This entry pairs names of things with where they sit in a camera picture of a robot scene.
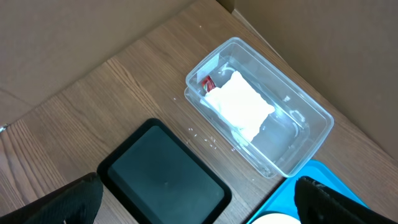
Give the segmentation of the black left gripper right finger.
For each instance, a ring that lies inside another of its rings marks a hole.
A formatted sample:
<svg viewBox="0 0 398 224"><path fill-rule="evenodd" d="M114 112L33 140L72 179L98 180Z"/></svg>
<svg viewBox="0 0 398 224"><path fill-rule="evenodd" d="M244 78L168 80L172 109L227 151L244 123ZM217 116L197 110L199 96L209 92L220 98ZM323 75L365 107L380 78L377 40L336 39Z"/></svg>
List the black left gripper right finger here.
<svg viewBox="0 0 398 224"><path fill-rule="evenodd" d="M302 224L397 224L308 176L296 181L294 202Z"/></svg>

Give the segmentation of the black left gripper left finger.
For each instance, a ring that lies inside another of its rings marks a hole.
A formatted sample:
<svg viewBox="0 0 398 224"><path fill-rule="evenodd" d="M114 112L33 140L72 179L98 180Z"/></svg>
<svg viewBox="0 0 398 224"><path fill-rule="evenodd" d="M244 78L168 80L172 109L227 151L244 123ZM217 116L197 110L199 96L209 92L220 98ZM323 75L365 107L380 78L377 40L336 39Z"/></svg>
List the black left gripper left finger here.
<svg viewBox="0 0 398 224"><path fill-rule="evenodd" d="M103 183L91 172L1 217L1 223L93 223L103 198Z"/></svg>

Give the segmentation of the large white plate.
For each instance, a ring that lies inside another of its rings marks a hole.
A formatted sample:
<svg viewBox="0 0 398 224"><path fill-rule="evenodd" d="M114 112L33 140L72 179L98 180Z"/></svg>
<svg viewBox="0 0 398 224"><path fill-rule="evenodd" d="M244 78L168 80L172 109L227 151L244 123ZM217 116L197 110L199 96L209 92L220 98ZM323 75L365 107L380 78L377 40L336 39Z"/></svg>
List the large white plate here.
<svg viewBox="0 0 398 224"><path fill-rule="evenodd" d="M283 213L268 213L256 218L251 224L301 224L301 222Z"/></svg>

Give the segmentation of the white napkin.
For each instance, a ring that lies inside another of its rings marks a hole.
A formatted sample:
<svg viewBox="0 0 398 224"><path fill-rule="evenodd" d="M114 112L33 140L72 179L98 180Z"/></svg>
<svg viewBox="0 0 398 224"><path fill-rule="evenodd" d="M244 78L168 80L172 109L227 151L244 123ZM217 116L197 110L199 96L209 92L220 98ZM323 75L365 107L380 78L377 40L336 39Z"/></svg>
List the white napkin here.
<svg viewBox="0 0 398 224"><path fill-rule="evenodd" d="M262 123L275 111L243 78L239 71L222 86L206 93L201 103L208 102L232 127L251 142L260 132Z"/></svg>

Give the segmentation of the red snack wrapper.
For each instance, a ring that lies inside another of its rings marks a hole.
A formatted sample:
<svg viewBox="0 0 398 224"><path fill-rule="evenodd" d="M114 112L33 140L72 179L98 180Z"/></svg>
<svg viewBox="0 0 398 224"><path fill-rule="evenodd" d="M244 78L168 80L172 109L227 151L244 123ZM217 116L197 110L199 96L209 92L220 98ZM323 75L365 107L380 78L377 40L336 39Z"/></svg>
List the red snack wrapper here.
<svg viewBox="0 0 398 224"><path fill-rule="evenodd" d="M211 79L211 77L209 75L203 79L203 81L201 82L201 85L206 93L208 93L211 90L213 90L214 88L216 88L214 81Z"/></svg>

